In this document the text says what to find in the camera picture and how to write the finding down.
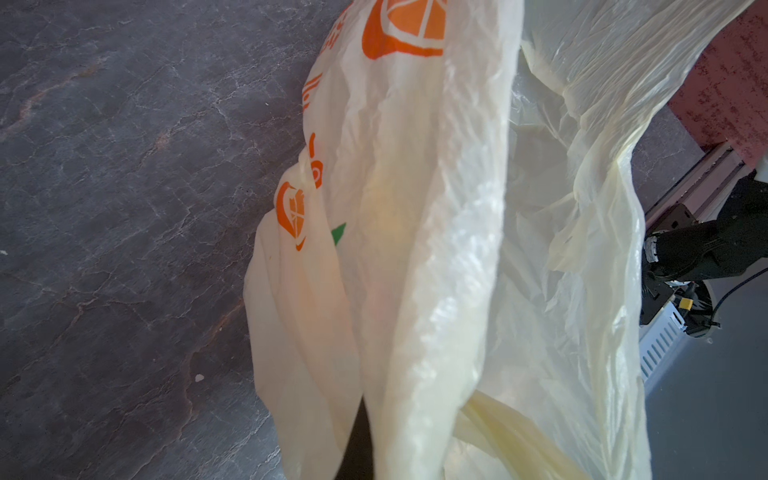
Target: white vented panel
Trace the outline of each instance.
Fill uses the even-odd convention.
[[[661,361],[677,346],[685,330],[683,317],[672,302],[664,304],[654,319],[641,329],[640,369],[643,381],[659,369]]]

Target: red surface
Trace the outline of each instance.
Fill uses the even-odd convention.
[[[768,0],[712,40],[669,105],[702,148],[728,140],[754,167],[768,149]]]

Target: plastic bag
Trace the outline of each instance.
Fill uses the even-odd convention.
[[[244,289],[287,478],[334,476],[361,396],[377,479],[650,478],[630,155],[747,4],[342,13]]]

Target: gray marble surface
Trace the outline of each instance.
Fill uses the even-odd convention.
[[[632,181],[643,210],[649,211],[703,156],[672,110],[662,107],[632,152]]]
[[[0,6],[2,480],[283,477],[243,275],[348,3]]]

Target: crumpled plastic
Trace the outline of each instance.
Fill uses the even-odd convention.
[[[342,13],[244,288],[287,478],[333,478],[361,396],[380,479],[650,478],[631,152],[748,4]]]

